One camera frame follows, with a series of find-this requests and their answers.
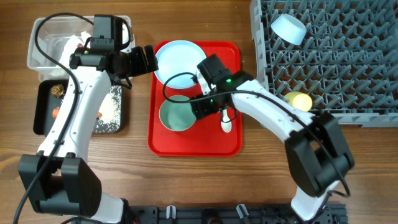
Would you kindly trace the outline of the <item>green bowl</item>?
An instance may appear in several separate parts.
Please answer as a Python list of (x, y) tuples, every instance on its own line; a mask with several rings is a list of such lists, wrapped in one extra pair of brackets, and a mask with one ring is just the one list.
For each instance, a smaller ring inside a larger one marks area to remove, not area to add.
[(173, 103), (169, 100), (161, 104), (159, 118), (167, 129), (175, 132), (188, 130), (197, 120), (190, 103)]

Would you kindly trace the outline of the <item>white plastic spoon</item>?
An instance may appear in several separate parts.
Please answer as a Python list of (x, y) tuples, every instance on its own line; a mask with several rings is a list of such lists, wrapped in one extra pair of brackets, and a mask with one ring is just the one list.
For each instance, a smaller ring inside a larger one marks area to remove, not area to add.
[(224, 109), (220, 112), (221, 115), (221, 128), (225, 133), (230, 133), (232, 130), (232, 124), (228, 116), (228, 110)]

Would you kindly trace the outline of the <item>light blue plate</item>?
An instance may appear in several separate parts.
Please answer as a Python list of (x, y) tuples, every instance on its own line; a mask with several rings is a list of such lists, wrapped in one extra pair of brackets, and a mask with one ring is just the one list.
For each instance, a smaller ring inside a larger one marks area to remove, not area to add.
[(170, 77), (179, 73), (198, 73), (197, 65), (206, 54), (197, 44), (187, 40), (174, 40), (163, 45), (155, 54), (158, 70), (155, 76), (164, 84)]

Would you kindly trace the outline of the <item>white rice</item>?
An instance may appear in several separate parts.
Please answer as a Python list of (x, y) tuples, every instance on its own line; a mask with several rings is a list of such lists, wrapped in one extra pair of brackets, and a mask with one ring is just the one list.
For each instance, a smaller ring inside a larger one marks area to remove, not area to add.
[(112, 86), (98, 112), (93, 134), (110, 134), (120, 130), (122, 124), (123, 89)]

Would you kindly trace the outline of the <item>white napkin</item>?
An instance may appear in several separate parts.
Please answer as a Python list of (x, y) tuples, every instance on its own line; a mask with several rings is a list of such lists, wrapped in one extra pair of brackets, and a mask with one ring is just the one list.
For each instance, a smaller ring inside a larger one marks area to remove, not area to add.
[(83, 47), (85, 45), (85, 42), (87, 39), (91, 37), (91, 35), (84, 31), (81, 33), (81, 36), (78, 37), (76, 35), (72, 35), (68, 40), (67, 43), (65, 44), (62, 52), (62, 56), (59, 60), (59, 63), (61, 63), (63, 66), (69, 68), (69, 59), (71, 54), (73, 54), (78, 47)]

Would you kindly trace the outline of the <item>brown food ball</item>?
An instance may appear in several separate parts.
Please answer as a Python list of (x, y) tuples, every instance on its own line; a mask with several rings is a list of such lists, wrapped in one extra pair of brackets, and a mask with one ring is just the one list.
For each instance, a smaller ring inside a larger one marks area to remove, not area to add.
[(65, 93), (64, 86), (62, 84), (54, 85), (53, 87), (51, 87), (50, 93), (56, 98), (61, 98)]

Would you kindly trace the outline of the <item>orange carrot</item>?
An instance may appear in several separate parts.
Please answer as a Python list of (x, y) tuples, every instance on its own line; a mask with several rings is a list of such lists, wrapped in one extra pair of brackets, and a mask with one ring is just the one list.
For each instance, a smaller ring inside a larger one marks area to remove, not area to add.
[[(55, 109), (52, 111), (52, 117), (53, 117), (53, 119), (56, 119), (56, 118), (57, 118), (59, 111), (60, 111), (60, 108), (55, 108)], [(102, 114), (101, 114), (100, 112), (98, 112), (96, 118), (97, 118), (97, 119), (100, 119), (101, 117), (102, 117)]]

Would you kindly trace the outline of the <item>yellow cup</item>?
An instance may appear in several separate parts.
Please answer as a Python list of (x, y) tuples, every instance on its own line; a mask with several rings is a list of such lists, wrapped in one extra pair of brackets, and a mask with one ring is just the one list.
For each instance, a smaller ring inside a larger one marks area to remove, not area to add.
[(311, 97), (299, 91), (292, 91), (285, 95), (288, 104), (301, 111), (308, 112), (313, 106)]

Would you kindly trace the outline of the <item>light blue rice bowl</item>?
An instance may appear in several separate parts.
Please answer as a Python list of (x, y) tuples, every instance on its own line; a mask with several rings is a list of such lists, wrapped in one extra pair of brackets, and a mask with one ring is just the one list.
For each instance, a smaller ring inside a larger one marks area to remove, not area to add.
[(281, 14), (272, 24), (271, 29), (284, 41), (300, 45), (307, 33), (306, 26), (296, 17)]

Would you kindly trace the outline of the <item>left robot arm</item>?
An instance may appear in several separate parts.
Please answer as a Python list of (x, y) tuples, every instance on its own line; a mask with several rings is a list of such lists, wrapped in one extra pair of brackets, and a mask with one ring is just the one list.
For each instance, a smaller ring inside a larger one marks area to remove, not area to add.
[(35, 155), (23, 155), (19, 175), (25, 187), (20, 202), (37, 213), (69, 215), (97, 223), (127, 223), (127, 200), (103, 192), (87, 164), (88, 146), (100, 106), (120, 78), (157, 70), (152, 46), (124, 53), (77, 48), (70, 57), (68, 88), (58, 116)]

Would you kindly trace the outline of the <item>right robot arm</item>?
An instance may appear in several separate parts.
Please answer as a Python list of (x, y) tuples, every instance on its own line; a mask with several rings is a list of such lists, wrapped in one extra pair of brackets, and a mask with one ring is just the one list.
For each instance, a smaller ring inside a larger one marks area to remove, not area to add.
[(301, 220), (319, 216), (338, 184), (345, 188), (343, 197), (351, 195), (345, 175), (354, 167), (354, 158), (333, 115), (316, 116), (294, 108), (244, 71), (196, 73), (192, 81), (201, 88), (201, 94), (190, 100), (198, 119), (230, 107), (254, 118), (284, 143), (297, 184), (290, 206)]

